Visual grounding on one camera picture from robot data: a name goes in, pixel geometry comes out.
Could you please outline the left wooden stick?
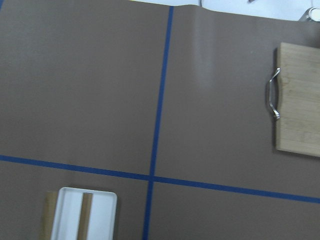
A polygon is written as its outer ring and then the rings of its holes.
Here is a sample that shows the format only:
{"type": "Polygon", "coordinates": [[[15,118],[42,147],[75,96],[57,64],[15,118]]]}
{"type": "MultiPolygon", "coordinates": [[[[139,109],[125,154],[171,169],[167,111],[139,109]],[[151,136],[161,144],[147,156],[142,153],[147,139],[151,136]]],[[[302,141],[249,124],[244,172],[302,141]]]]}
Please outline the left wooden stick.
{"type": "Polygon", "coordinates": [[[88,238],[89,221],[91,215],[93,194],[85,192],[82,194],[80,217],[78,222],[77,240],[86,240],[88,238]]]}

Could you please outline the bamboo cutting board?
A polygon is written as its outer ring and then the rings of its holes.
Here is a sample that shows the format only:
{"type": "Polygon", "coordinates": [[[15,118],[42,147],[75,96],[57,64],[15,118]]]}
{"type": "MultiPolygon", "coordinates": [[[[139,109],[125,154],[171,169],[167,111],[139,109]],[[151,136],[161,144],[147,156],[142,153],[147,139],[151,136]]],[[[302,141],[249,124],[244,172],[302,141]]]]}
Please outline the bamboo cutting board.
{"type": "Polygon", "coordinates": [[[282,42],[277,68],[277,105],[268,97],[275,117],[275,147],[279,151],[320,155],[320,50],[282,42]]]}

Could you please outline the white rectangular tray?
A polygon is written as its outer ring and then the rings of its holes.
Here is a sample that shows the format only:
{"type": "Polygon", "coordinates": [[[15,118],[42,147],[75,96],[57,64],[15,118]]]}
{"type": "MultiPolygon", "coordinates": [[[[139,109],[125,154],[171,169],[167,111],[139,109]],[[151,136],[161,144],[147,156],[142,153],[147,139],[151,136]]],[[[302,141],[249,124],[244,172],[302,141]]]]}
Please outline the white rectangular tray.
{"type": "Polygon", "coordinates": [[[52,240],[112,240],[116,219],[114,192],[63,187],[58,191],[52,240]]]}

